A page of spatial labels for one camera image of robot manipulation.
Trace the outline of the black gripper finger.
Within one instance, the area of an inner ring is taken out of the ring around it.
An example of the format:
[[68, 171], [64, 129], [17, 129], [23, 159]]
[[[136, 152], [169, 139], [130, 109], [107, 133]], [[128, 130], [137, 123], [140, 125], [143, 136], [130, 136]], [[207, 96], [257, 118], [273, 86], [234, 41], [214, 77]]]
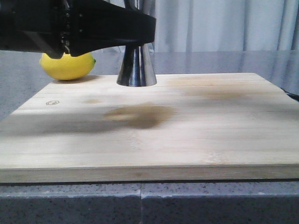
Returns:
[[74, 0], [70, 8], [69, 54], [116, 46], [142, 46], [155, 39], [156, 19], [135, 0], [120, 7], [105, 0]]

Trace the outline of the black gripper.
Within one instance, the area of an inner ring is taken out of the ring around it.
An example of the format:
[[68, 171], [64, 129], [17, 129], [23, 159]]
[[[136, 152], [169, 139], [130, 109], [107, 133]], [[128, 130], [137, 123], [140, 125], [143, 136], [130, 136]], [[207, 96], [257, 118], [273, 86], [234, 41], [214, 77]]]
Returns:
[[0, 48], [60, 59], [70, 53], [71, 0], [2, 0]]

